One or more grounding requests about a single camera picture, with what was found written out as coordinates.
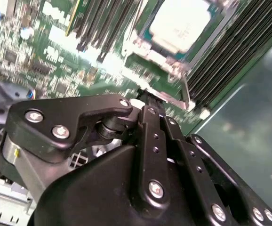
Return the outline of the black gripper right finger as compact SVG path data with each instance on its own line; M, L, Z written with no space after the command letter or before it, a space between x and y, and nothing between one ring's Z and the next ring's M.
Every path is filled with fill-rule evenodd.
M156 226L272 226L272 209L200 136L184 136L161 114L166 135L171 204Z

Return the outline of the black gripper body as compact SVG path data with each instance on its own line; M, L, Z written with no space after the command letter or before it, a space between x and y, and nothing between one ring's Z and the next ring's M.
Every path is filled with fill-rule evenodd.
M194 167L167 161L165 145L118 147L53 182L36 226L215 226L215 189L196 185Z

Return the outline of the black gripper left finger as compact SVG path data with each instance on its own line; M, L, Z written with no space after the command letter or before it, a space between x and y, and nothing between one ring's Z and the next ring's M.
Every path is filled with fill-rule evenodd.
M118 94L23 101L11 106L5 154L36 207L57 179L122 146L165 145L161 114L148 96Z

